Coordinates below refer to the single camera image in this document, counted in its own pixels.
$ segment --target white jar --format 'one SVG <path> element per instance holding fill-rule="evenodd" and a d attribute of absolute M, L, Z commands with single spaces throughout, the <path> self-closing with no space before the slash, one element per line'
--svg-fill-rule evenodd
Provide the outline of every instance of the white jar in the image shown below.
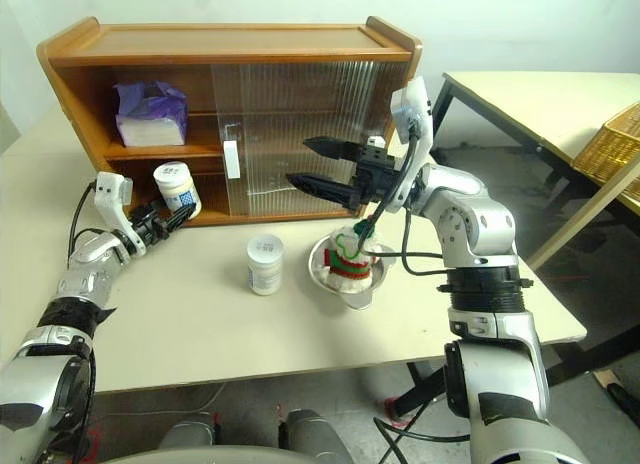
<path fill-rule="evenodd" d="M 193 219 L 200 213 L 202 202 L 200 202 L 200 196 L 198 196 L 198 191 L 193 184 L 189 168 L 184 162 L 165 162 L 153 171 L 153 178 L 156 180 L 164 202 L 172 213 L 192 202 L 195 202 L 196 209 L 189 216 L 189 219 Z"/>
<path fill-rule="evenodd" d="M 247 244 L 249 287 L 256 294 L 268 296 L 282 284 L 282 241 L 273 234 L 256 236 Z"/>

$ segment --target table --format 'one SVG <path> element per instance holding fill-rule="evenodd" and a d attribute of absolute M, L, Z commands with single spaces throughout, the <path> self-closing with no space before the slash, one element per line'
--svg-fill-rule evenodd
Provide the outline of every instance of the table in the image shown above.
<path fill-rule="evenodd" d="M 0 335 L 2 361 L 40 317 L 65 266 L 67 233 L 95 177 L 60 112 L 53 109 L 1 159 Z M 449 297 L 442 276 L 414 278 L 398 266 L 364 311 L 347 308 L 309 279 L 314 241 L 346 222 L 317 220 L 181 229 L 135 260 L 115 282 L 116 312 L 95 336 L 98 392 L 175 386 L 426 359 L 443 354 Z M 91 205 L 79 228 L 100 225 Z M 384 241 L 399 248 L 403 216 L 385 215 Z M 439 249 L 433 226 L 416 219 L 410 247 Z M 285 279 L 272 296 L 246 285 L 245 245 L 272 232 L 285 245 Z M 437 268 L 438 261 L 427 263 Z M 580 339 L 584 327 L 533 278 L 525 291 L 543 342 Z"/>
<path fill-rule="evenodd" d="M 602 124 L 615 114 L 640 100 L 640 74 L 589 72 L 451 72 L 433 108 L 437 132 L 455 97 L 476 111 L 520 145 L 534 150 L 554 170 L 548 183 L 559 177 L 569 180 L 554 200 L 561 207 L 579 189 L 582 196 L 593 196 L 580 212 L 545 243 L 529 261 L 537 269 L 559 244 L 575 235 L 607 203 L 618 219 L 636 232 L 640 229 L 640 202 L 619 194 L 634 175 L 640 172 L 638 159 L 630 162 L 605 186 L 587 178 L 571 167 Z M 548 371 L 550 383 L 578 375 L 638 349 L 640 326 L 616 338 L 582 352 L 575 344 L 554 346 L 563 365 Z"/>

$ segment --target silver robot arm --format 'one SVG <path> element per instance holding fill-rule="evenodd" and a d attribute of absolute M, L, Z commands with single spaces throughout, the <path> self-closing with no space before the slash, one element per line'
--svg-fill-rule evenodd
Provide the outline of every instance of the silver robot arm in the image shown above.
<path fill-rule="evenodd" d="M 185 206 L 164 221 L 142 207 L 127 220 L 130 193 L 130 180 L 98 174 L 94 202 L 113 229 L 73 252 L 37 326 L 0 371 L 3 463 L 38 462 L 50 446 L 68 453 L 79 446 L 95 379 L 92 339 L 112 312 L 111 286 L 132 256 L 166 239 L 192 211 Z"/>
<path fill-rule="evenodd" d="M 547 419 L 549 390 L 533 316 L 524 307 L 515 221 L 475 176 L 427 162 L 433 144 L 430 102 L 422 78 L 396 91 L 391 112 L 405 158 L 337 139 L 305 141 L 317 153 L 356 162 L 351 186 L 309 174 L 289 175 L 300 190 L 357 210 L 429 219 L 436 228 L 451 295 L 449 325 L 461 339 L 445 348 L 449 407 L 471 424 L 473 464 L 588 461 Z M 380 213 L 376 210 L 373 217 Z"/>

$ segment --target white wall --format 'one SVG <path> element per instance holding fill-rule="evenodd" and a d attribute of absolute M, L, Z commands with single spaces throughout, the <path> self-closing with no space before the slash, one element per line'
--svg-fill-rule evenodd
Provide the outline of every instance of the white wall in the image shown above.
<path fill-rule="evenodd" d="M 640 70 L 640 23 L 636 18 L 640 0 L 8 1 L 30 49 L 29 62 L 19 71 L 28 74 L 20 82 L 31 83 L 33 89 L 24 96 L 19 88 L 7 89 L 18 94 L 5 101 L 20 130 L 55 102 L 43 85 L 42 71 L 34 64 L 33 49 L 87 15 L 106 23 L 364 22 L 368 15 L 378 15 L 423 39 L 419 71 L 432 97 L 439 90 L 443 71 Z M 20 54 L 20 62 L 23 48 L 20 42 L 7 46 L 8 52 Z M 31 118 L 18 119 L 21 108 L 28 108 Z M 459 108 L 454 111 L 451 120 L 457 131 L 447 134 L 448 138 L 468 138 L 488 129 L 478 119 L 468 120 L 469 113 Z"/>

